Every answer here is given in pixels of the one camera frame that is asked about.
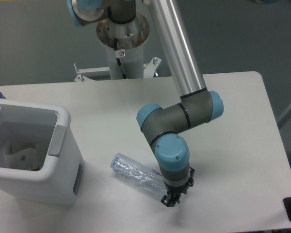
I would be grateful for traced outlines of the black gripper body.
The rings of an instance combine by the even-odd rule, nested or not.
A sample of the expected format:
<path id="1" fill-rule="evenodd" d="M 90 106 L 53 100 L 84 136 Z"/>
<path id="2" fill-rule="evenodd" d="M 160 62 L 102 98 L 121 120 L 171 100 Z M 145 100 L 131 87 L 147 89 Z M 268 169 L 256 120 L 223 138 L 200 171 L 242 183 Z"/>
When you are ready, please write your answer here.
<path id="1" fill-rule="evenodd" d="M 164 184 L 167 188 L 167 195 L 171 197 L 181 196 L 181 194 L 187 194 L 187 190 L 194 185 L 194 174 L 195 170 L 190 167 L 189 173 L 182 179 L 178 181 L 171 181 L 164 179 Z"/>

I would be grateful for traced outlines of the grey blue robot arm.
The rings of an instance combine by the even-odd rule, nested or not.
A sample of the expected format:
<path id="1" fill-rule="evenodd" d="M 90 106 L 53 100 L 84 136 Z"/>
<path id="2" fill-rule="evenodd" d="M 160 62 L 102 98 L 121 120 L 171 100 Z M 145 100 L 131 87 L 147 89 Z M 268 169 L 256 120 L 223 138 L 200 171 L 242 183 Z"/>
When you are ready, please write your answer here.
<path id="1" fill-rule="evenodd" d="M 167 193 L 162 203 L 173 207 L 194 184 L 190 152 L 181 132 L 217 119 L 224 105 L 209 91 L 182 25 L 175 0 L 145 0 L 167 58 L 180 103 L 167 108 L 148 104 L 137 113 L 137 122 L 161 170 Z M 113 80 L 144 77 L 142 46 L 148 39 L 148 20 L 136 11 L 133 0 L 69 0 L 67 6 L 78 26 L 97 24 L 97 36 L 107 50 Z"/>

